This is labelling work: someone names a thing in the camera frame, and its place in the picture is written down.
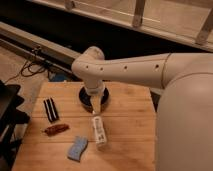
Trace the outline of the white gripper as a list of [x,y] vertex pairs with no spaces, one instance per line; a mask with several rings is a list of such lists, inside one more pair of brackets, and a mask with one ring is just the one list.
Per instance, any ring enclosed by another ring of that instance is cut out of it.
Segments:
[[91,104],[93,107],[93,113],[99,114],[101,112],[101,97],[97,94],[103,94],[104,92],[104,85],[100,85],[97,88],[87,88],[85,86],[85,91],[87,95],[91,97]]

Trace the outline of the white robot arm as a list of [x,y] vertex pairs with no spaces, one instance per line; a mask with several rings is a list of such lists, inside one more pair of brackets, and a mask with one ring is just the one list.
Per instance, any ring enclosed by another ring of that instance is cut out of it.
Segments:
[[163,91],[155,126],[156,171],[213,171],[213,53],[164,53],[107,60],[92,46],[72,72],[89,95],[105,80]]

